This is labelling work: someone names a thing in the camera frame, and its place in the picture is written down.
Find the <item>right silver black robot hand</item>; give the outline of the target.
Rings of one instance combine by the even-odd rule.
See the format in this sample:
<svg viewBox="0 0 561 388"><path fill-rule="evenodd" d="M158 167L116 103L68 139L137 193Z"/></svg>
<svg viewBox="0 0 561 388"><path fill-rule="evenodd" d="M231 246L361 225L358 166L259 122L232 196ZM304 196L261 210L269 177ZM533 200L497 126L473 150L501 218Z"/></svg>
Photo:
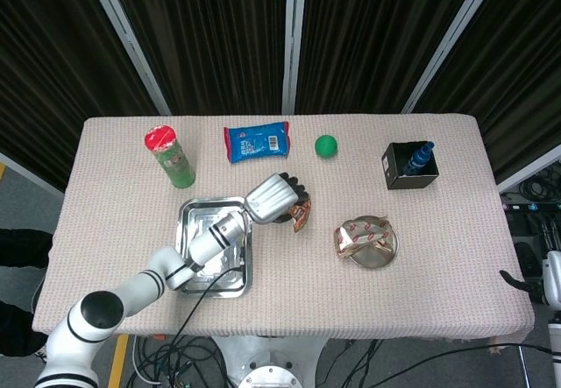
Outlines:
<svg viewBox="0 0 561 388"><path fill-rule="evenodd" d="M551 250L542 261L540 283L514 279L508 272L500 270L504 281L513 288L539 298L551 310L560 311L560 251Z"/></svg>

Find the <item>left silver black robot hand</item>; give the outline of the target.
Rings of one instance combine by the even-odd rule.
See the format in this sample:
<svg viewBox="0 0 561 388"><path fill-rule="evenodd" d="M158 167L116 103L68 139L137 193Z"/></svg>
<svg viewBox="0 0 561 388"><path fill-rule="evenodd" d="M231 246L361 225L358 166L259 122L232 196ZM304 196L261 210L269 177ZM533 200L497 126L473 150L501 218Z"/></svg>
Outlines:
<svg viewBox="0 0 561 388"><path fill-rule="evenodd" d="M305 186L295 176L274 173L245 197L244 207L257 224L283 223L292 219L292 207L308 199Z"/></svg>

